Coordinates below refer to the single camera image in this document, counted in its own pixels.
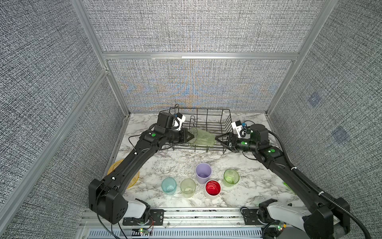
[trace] purple cup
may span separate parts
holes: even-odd
[[[209,180],[211,174],[212,174],[212,169],[211,166],[209,166],[206,163],[200,163],[196,166],[195,169],[196,173],[196,180],[200,184],[205,184]]]

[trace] textured wall panel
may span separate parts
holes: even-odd
[[[105,79],[2,239],[74,238],[89,207],[87,187],[103,176],[123,118]]]
[[[131,111],[186,107],[265,111],[288,60],[109,60]]]
[[[382,2],[340,0],[271,119],[291,160],[380,238]],[[364,238],[355,223],[344,238]]]
[[[100,70],[65,1],[2,1],[0,206]]]
[[[84,0],[105,51],[297,52],[324,0]]]

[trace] green glass cup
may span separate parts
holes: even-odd
[[[194,138],[188,142],[191,145],[214,146],[216,143],[215,135],[208,131],[195,127],[192,127],[188,131],[194,135]]]
[[[185,179],[180,184],[180,190],[184,197],[190,198],[195,194],[196,183],[192,179]]]
[[[227,169],[224,172],[223,183],[226,187],[234,186],[235,184],[238,183],[239,179],[240,179],[240,176],[239,176],[238,172],[236,172],[236,170],[234,170],[234,169]]]

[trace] black wire dish rack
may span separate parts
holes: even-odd
[[[231,112],[229,109],[210,109],[210,108],[186,108],[179,107],[170,107],[168,111],[171,114],[181,113],[186,116],[186,121],[183,122],[182,127],[184,128],[200,128],[214,134],[215,136],[223,135],[228,132],[233,132],[231,127],[232,118]],[[227,140],[228,136],[223,136],[220,140]],[[226,152],[226,148],[220,145],[220,143],[215,142],[214,146],[199,146],[191,145],[189,143],[181,143],[176,145],[167,144],[168,149],[186,149],[186,150],[203,150],[203,151],[222,151]]]

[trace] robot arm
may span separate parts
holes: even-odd
[[[112,224],[119,222],[123,217],[138,218],[139,222],[147,222],[150,206],[139,199],[126,201],[122,194],[142,165],[166,142],[176,144],[194,138],[186,128],[178,130],[181,122],[177,117],[179,115],[159,113],[157,123],[141,134],[134,150],[121,164],[101,181],[94,179],[90,183],[89,208],[92,211]],[[178,126],[172,127],[174,120]]]
[[[186,128],[181,127],[184,120],[181,114],[159,113],[157,123],[141,134],[134,150],[122,163],[101,181],[94,179],[90,183],[89,208],[112,224],[119,222],[123,217],[137,218],[138,223],[146,223],[150,206],[139,199],[126,201],[122,193],[142,165],[165,143],[184,143],[194,138]],[[350,231],[349,204],[343,198],[335,199],[321,192],[318,186],[292,165],[283,151],[269,144],[269,133],[272,132],[269,132],[264,125],[253,124],[240,130],[241,137],[230,132],[215,138],[232,152],[237,153],[240,150],[252,152],[254,160],[279,176],[306,205],[306,208],[297,208],[269,199],[259,204],[259,219],[264,223],[271,223],[274,220],[287,222],[304,230],[314,239],[340,238],[347,234]],[[250,134],[250,138],[244,138],[246,134]],[[221,141],[220,138],[226,135],[228,135],[227,141]]]
[[[232,152],[252,152],[254,158],[267,169],[279,176],[303,201],[306,208],[284,205],[275,199],[269,199],[259,204],[258,217],[264,223],[274,220],[284,221],[305,231],[311,238],[340,238],[350,231],[350,218],[340,211],[330,201],[320,197],[316,192],[322,190],[303,175],[296,167],[288,163],[287,156],[278,147],[269,143],[269,131],[261,124],[246,127],[246,134],[250,138],[242,138],[232,132],[228,133],[228,140],[217,141]],[[343,198],[333,198],[325,193],[325,197],[350,211],[349,204]]]

